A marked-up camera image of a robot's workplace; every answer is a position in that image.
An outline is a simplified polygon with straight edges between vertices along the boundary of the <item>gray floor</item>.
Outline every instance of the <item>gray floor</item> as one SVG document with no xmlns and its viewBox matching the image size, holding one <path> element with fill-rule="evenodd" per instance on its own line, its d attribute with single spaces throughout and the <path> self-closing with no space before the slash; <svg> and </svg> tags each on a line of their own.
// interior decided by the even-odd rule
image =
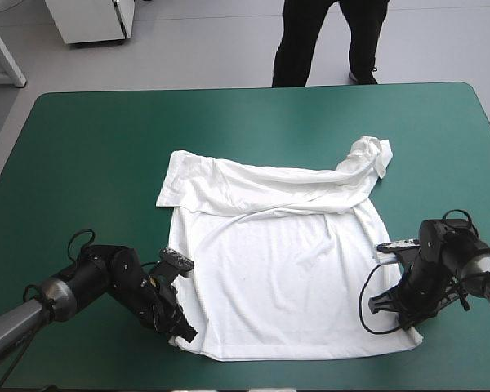
<svg viewBox="0 0 490 392">
<path fill-rule="evenodd" d="M 0 87 L 0 171 L 38 96 L 49 91 L 270 85 L 283 0 L 136 0 L 122 46 L 66 46 L 43 0 L 0 13 L 0 34 L 27 77 Z M 349 30 L 331 8 L 309 85 L 346 84 Z M 463 81 L 490 118 L 490 0 L 392 0 L 380 82 Z"/>
</svg>

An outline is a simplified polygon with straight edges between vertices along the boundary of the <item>person's leg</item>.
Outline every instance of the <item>person's leg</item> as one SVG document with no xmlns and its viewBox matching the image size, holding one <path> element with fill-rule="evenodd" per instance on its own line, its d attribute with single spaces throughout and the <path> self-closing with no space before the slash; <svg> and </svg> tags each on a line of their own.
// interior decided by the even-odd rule
<svg viewBox="0 0 490 392">
<path fill-rule="evenodd" d="M 274 59 L 272 87 L 304 86 L 319 30 L 335 0 L 285 0 L 283 37 Z"/>
<path fill-rule="evenodd" d="M 350 27 L 350 70 L 362 84 L 376 82 L 372 70 L 388 3 L 389 0 L 340 0 L 341 11 Z"/>
</svg>

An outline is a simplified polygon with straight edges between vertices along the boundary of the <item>white furniture leg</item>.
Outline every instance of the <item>white furniture leg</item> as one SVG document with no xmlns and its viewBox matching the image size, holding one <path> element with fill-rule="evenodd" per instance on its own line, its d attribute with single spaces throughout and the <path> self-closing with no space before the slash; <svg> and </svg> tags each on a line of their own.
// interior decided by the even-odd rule
<svg viewBox="0 0 490 392">
<path fill-rule="evenodd" d="M 5 72 L 0 72 L 0 84 L 12 83 L 17 87 L 23 87 L 27 83 L 20 67 L 7 50 L 6 44 L 0 38 L 0 65 Z"/>
</svg>

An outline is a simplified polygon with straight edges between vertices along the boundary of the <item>t-shirt sleeve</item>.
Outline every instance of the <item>t-shirt sleeve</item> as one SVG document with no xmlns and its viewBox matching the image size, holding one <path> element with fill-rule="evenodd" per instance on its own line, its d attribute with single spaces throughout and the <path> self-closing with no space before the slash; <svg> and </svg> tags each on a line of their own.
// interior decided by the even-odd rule
<svg viewBox="0 0 490 392">
<path fill-rule="evenodd" d="M 354 142 L 336 170 L 255 167 L 175 151 L 156 205 L 218 216 L 273 208 L 343 212 L 368 198 L 391 158 L 389 141 L 370 136 Z"/>
</svg>

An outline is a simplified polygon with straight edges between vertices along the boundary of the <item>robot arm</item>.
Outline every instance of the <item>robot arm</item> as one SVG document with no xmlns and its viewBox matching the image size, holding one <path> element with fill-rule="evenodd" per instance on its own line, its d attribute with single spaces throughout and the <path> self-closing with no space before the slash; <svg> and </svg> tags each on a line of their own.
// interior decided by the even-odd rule
<svg viewBox="0 0 490 392">
<path fill-rule="evenodd" d="M 184 278 L 189 276 L 194 267 L 191 260 L 165 248 L 160 252 L 161 261 L 147 273 L 134 249 L 92 245 L 95 235 L 89 229 L 73 236 L 68 251 L 76 237 L 85 233 L 90 233 L 91 239 L 82 246 L 76 259 L 69 255 L 72 265 L 40 286 L 27 286 L 24 304 L 0 316 L 0 362 L 32 340 L 42 327 L 53 321 L 71 319 L 106 292 L 128 308 L 144 327 L 189 342 L 196 336 L 197 332 L 187 322 L 172 286 L 179 274 Z M 30 288 L 35 288 L 38 295 L 27 301 Z"/>
<path fill-rule="evenodd" d="M 448 219 L 454 211 L 466 219 Z M 398 313 L 402 328 L 434 317 L 458 299 L 469 310 L 468 294 L 490 302 L 490 247 L 479 239 L 467 212 L 452 210 L 440 220 L 424 220 L 419 241 L 381 244 L 377 250 L 394 253 L 404 272 L 396 286 L 368 305 L 373 314 Z"/>
</svg>

